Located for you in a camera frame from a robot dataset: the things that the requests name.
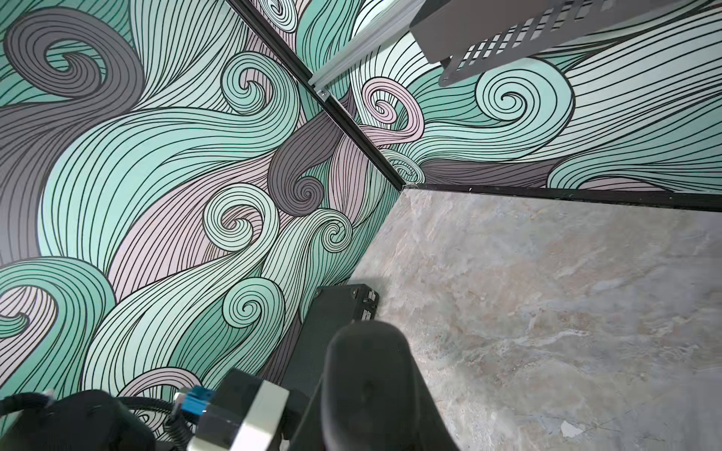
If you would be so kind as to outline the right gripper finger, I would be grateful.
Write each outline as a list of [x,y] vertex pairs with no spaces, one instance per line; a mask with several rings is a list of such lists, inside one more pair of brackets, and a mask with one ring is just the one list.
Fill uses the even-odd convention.
[[336,334],[292,450],[455,450],[404,334],[355,321]]

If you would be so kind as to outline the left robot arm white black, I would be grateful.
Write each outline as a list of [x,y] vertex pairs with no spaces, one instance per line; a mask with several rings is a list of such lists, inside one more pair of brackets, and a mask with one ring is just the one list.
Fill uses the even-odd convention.
[[4,450],[278,450],[293,439],[309,398],[238,369],[210,390],[174,401],[88,390],[63,400],[22,393],[1,401],[15,417]]

